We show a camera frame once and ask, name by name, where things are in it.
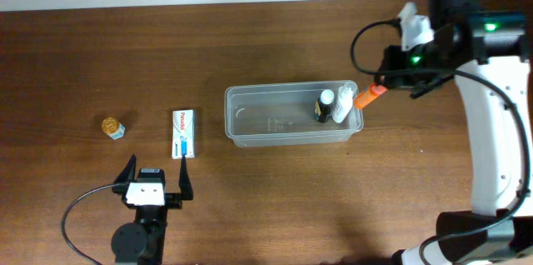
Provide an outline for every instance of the white bottle cap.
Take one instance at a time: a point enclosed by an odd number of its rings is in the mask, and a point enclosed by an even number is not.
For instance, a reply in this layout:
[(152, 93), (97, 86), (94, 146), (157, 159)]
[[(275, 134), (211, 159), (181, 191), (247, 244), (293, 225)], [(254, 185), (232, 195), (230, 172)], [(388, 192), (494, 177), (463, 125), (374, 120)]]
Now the white bottle cap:
[(335, 93), (333, 93), (332, 90), (324, 90), (322, 91), (322, 94), (320, 95), (320, 101), (324, 104), (333, 103), (334, 98), (335, 98)]
[(353, 98), (353, 89), (351, 88), (349, 83), (345, 83), (342, 87), (341, 92), (339, 93), (340, 99), (343, 99), (345, 97)]

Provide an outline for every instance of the orange tube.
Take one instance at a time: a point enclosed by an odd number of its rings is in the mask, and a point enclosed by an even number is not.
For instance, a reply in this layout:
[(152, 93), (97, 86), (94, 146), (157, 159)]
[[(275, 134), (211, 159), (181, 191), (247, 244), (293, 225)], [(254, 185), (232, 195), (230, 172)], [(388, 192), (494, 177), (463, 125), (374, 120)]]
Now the orange tube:
[(353, 105), (356, 108), (364, 108), (367, 104), (372, 103), (376, 98), (385, 92), (386, 87), (373, 83), (367, 90), (359, 93), (359, 95), (354, 98)]

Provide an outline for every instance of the white bottle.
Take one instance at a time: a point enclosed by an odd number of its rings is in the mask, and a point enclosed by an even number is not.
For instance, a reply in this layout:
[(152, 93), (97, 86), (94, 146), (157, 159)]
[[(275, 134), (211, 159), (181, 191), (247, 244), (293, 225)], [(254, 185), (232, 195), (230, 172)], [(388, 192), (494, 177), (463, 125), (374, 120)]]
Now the white bottle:
[(351, 110), (353, 106), (353, 94), (354, 91), (348, 83), (345, 83), (344, 86), (339, 87), (339, 93), (336, 96), (335, 107), (331, 112), (331, 118), (336, 123), (342, 123), (346, 115)]

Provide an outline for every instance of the white box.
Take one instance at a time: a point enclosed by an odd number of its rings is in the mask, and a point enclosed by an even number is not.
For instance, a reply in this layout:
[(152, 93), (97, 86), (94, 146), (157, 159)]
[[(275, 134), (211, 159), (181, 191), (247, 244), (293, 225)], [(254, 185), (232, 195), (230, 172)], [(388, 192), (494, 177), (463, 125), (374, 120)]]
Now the white box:
[(194, 110), (172, 112), (172, 158), (182, 158), (182, 147), (187, 147), (185, 158), (194, 158)]

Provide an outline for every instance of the black bottle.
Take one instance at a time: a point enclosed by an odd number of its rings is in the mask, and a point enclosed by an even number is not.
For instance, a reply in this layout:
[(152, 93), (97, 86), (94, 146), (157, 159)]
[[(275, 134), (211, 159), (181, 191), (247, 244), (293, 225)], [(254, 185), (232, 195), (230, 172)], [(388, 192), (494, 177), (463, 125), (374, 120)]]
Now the black bottle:
[(332, 90), (324, 90), (315, 102), (315, 118), (319, 123), (325, 123), (330, 119), (331, 107), (335, 101), (335, 93)]

